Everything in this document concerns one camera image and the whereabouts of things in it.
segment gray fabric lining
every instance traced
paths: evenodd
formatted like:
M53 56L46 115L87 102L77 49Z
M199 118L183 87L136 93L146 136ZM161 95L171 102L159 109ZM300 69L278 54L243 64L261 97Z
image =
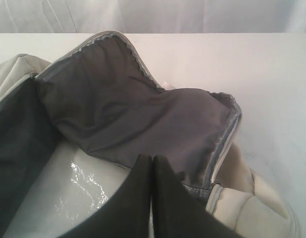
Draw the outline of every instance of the gray fabric lining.
M162 89L119 33L86 43L36 82L52 123L87 154L129 168L140 153L165 155L176 173L185 173L188 191L204 199L241 115L224 93Z

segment white table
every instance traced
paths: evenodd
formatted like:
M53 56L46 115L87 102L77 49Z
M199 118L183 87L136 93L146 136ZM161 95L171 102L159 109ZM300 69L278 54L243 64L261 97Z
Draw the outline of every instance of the white table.
M90 34L0 34L0 62L53 61ZM243 110L249 165L289 201L306 238L306 34L128 34L155 79L224 91Z

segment white surface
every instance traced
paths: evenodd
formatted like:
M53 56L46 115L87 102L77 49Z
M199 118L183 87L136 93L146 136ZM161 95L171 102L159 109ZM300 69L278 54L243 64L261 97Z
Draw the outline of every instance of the white surface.
M0 62L19 53L53 61L89 36L0 34ZM244 115L236 140L292 205L306 238L306 34L127 36L161 84L235 96Z
M0 0L0 32L306 32L306 0Z

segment white backdrop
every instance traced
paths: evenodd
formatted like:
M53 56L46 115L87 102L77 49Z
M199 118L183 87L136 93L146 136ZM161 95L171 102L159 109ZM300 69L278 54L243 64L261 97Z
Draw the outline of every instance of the white backdrop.
M306 0L0 0L0 32L306 32Z

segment bag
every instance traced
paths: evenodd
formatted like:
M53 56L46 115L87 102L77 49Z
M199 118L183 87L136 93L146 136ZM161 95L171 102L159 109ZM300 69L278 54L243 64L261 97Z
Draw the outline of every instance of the bag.
M0 148L14 146L25 151L25 155L29 153L24 156L28 159L24 163L19 153L4 151L0 166L4 165L10 175L14 170L10 170L7 161L23 163L23 171L35 170L36 174L43 168L32 167L28 144L12 143L17 134L21 137L20 132L5 135L8 128L14 128L13 122L24 121L16 115L27 112L30 119L19 126L20 130L26 131L29 141L35 143L38 135L47 135L37 143L45 151L45 163L53 156L55 147L65 148L63 142L58 142L54 127L74 147L112 162L110 166L117 168L112 177L121 172L115 164L132 168L140 153L165 155L191 196L237 233L246 238L299 237L298 221L291 208L248 168L233 144L242 114L231 95L201 89L165 90L154 80L129 40L114 31L94 35L49 66L35 57L17 57L18 61L27 58L41 63L32 64L31 72L23 69L28 65L11 66L14 61L0 66L18 68L17 72L11 70L10 78L0 77L5 85L5 89L0 89L0 108L8 112L0 120L8 121L10 117L11 121L0 125ZM25 88L32 92L31 98L25 99L25 93L16 96ZM20 112L19 106L8 107L4 103L9 98L21 102L22 97L36 105L24 102L24 112ZM30 113L37 107L41 108L39 115ZM34 127L37 135L28 133L41 121L43 126ZM22 173L18 180L26 178L26 173ZM27 182L27 189L22 191L7 182L4 186L9 192L0 194L13 200L11 191L26 194L33 181Z

